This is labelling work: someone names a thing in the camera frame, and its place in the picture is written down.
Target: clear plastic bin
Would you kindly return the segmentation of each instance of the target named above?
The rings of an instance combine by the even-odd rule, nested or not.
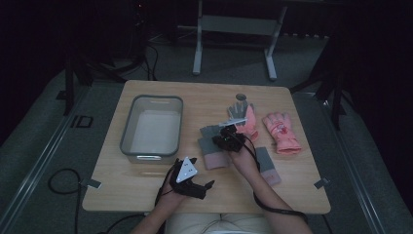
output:
[[[182,110],[180,97],[134,98],[120,145],[131,163],[172,164],[175,161]]]

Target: metal frame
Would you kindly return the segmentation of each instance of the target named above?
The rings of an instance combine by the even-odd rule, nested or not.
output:
[[[197,48],[195,50],[194,75],[201,74],[203,56],[203,31],[219,31],[271,36],[270,46],[264,50],[268,75],[271,80],[277,79],[277,72],[273,61],[273,52],[282,28],[282,21],[287,7],[282,7],[279,18],[274,19],[247,19],[203,15],[203,0],[198,1]]]

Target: pink glove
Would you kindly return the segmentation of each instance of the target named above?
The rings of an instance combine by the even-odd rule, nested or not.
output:
[[[233,106],[228,108],[228,113],[231,118],[246,118],[245,122],[236,124],[237,134],[244,134],[251,141],[256,141],[258,139],[258,132],[255,129],[256,119],[253,104],[248,104],[245,101],[242,103],[235,103]]]
[[[277,143],[277,153],[289,155],[301,151],[300,143],[291,130],[291,119],[287,113],[269,113],[262,122]]]

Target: white pants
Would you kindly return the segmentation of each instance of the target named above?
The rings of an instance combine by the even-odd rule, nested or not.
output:
[[[173,214],[166,234],[202,234],[213,231],[273,233],[262,214]]]

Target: table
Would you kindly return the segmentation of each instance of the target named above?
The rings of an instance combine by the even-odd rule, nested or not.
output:
[[[204,200],[189,198],[179,213],[260,213],[252,191],[233,165],[206,170],[198,138],[200,128],[228,119],[226,108],[236,101],[236,94],[245,94],[256,108],[259,137],[255,147],[267,147],[282,182],[274,189],[294,209],[307,214],[330,211],[324,188],[316,189],[319,171],[306,139],[291,94],[287,88],[203,83],[128,81],[119,99],[106,139],[102,145],[92,179],[100,181],[99,189],[88,188],[83,208],[87,211],[149,212],[170,165],[132,164],[120,150],[131,102],[139,95],[179,96],[183,99],[181,140],[177,157],[198,158],[198,174],[193,181],[205,184],[215,180]],[[273,111],[291,115],[293,131],[303,147],[293,156],[275,153],[274,140],[261,118]]]

